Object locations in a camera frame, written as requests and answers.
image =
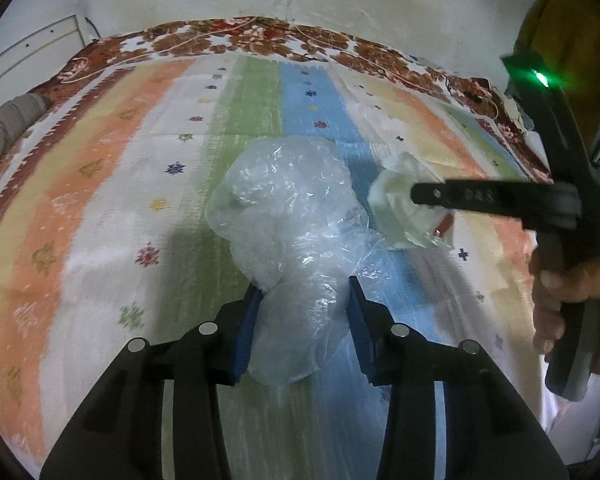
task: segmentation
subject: human hand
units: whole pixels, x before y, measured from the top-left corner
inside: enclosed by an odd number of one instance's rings
[[[587,298],[600,300],[600,256],[565,272],[542,270],[542,266],[542,258],[536,249],[529,263],[529,272],[535,277],[532,293],[536,328],[534,347],[540,354],[547,354],[564,335],[560,302],[579,303]],[[593,372],[600,375],[600,350]]]

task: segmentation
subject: metal screw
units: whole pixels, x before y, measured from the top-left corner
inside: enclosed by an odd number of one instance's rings
[[[129,341],[129,344],[126,345],[126,348],[130,352],[135,353],[135,352],[141,351],[145,345],[146,345],[146,343],[144,342],[144,339],[142,339],[141,337],[136,337],[135,339],[132,339],[131,341]]]
[[[213,321],[207,321],[198,327],[198,332],[202,335],[212,335],[218,331],[218,325]]]
[[[476,355],[480,352],[481,346],[473,339],[465,339],[460,343],[460,348],[471,355]]]
[[[407,337],[409,332],[409,327],[402,323],[396,323],[391,327],[391,333],[396,337]]]

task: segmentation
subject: plastic bag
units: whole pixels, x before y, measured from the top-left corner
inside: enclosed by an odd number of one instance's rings
[[[264,293],[249,371],[264,384],[323,368],[349,331],[348,279],[382,282],[384,241],[321,137],[259,140],[229,168],[206,210],[235,265]]]
[[[407,152],[387,158],[382,165],[385,169],[369,188],[368,202],[389,247],[451,248],[453,213],[411,201],[413,184],[440,179]]]

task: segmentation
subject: orange stripe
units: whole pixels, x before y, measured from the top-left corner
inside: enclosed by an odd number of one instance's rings
[[[502,243],[504,255],[522,276],[522,283],[531,290],[533,278],[529,275],[528,263],[534,245],[531,236],[522,229],[520,220],[493,217],[493,228]]]
[[[113,110],[103,105],[101,114],[90,117],[91,139],[39,200],[13,264],[8,306],[0,320],[0,430],[7,437],[19,435],[27,443],[27,452],[41,462],[47,450],[38,384],[40,359],[60,303],[62,268],[72,237],[84,207],[116,169],[142,120],[192,63],[180,60],[136,69],[136,73],[146,70],[145,79]],[[105,136],[109,142],[100,142]]]
[[[410,94],[400,88],[394,87],[394,94],[397,100],[417,112],[420,120],[427,126],[430,133],[438,138],[446,147],[458,157],[458,169],[462,176],[469,178],[487,178],[487,174],[476,163],[465,145],[456,135],[449,130],[445,121],[438,117],[432,110],[422,101],[422,99]]]

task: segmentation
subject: green led light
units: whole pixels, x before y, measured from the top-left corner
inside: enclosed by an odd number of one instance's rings
[[[536,70],[533,70],[533,72],[538,78],[538,81],[541,82],[547,88],[549,88],[549,80],[546,78],[546,76],[541,72],[536,72]]]

